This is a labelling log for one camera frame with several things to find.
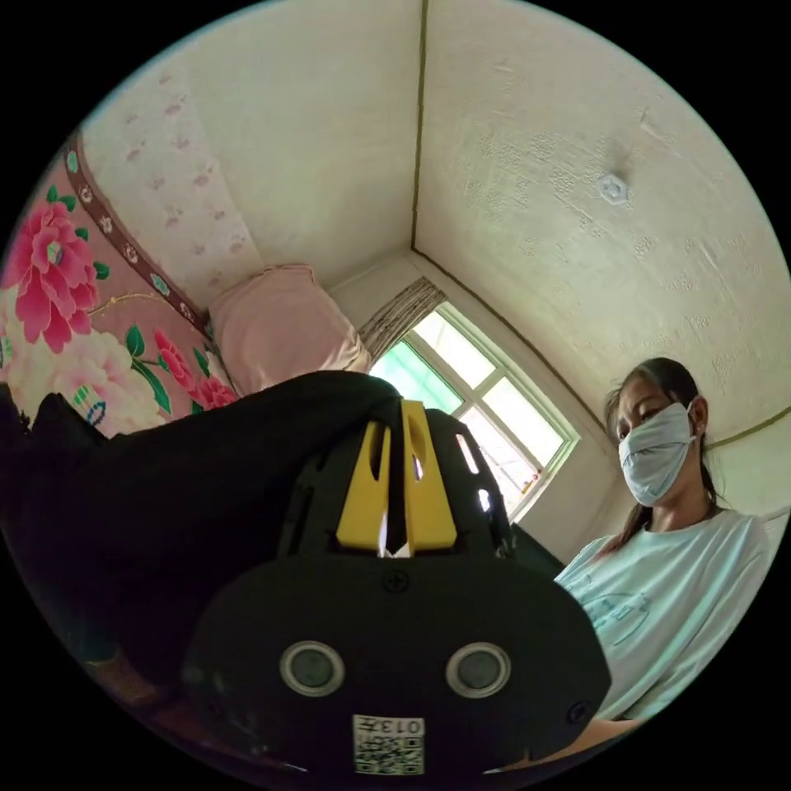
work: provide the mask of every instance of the dark hair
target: dark hair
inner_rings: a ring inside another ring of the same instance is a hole
[[[657,387],[671,400],[678,401],[684,406],[688,407],[692,400],[700,395],[695,379],[686,368],[677,363],[675,360],[667,359],[666,357],[656,357],[651,360],[646,360],[635,367],[626,379],[621,382],[619,387],[616,387],[610,393],[605,401],[604,406],[604,420],[607,431],[607,436],[612,442],[618,442],[615,434],[615,417],[618,414],[618,405],[620,403],[620,396],[624,388],[629,385],[634,379],[646,379]],[[703,478],[703,486],[706,490],[709,500],[713,506],[717,505],[719,495],[714,487],[714,480],[711,477],[709,468],[706,464],[706,436],[703,434],[700,438],[700,474]],[[626,524],[623,530],[611,538],[598,555],[611,555],[618,550],[623,549],[648,523],[651,518],[652,509],[637,503],[626,518]]]

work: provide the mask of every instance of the window pane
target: window pane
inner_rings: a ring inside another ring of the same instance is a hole
[[[371,370],[390,382],[402,398],[422,401],[427,410],[451,414],[464,400],[404,341],[396,344]]]
[[[563,439],[508,379],[501,379],[484,402],[542,465],[550,463]]]
[[[522,491],[533,480],[536,471],[480,410],[473,407],[461,417],[461,422],[467,425],[479,444],[503,493],[505,508],[512,512],[522,500]]]
[[[470,387],[477,387],[494,370],[494,365],[438,313],[427,316],[414,331]]]

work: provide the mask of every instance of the yellow robot part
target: yellow robot part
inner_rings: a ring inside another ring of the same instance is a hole
[[[456,525],[428,430],[426,411],[419,401],[402,400],[401,413],[406,540],[410,556],[449,550],[456,544]]]
[[[346,549],[381,549],[380,536],[390,493],[390,446],[390,429],[369,423],[335,534]]]

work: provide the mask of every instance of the sticker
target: sticker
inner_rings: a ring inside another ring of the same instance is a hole
[[[360,775],[422,775],[425,721],[353,716],[354,769]]]

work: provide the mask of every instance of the curtain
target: curtain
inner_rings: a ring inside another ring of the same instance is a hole
[[[447,297],[428,278],[416,280],[380,308],[360,330],[372,361],[395,346]]]

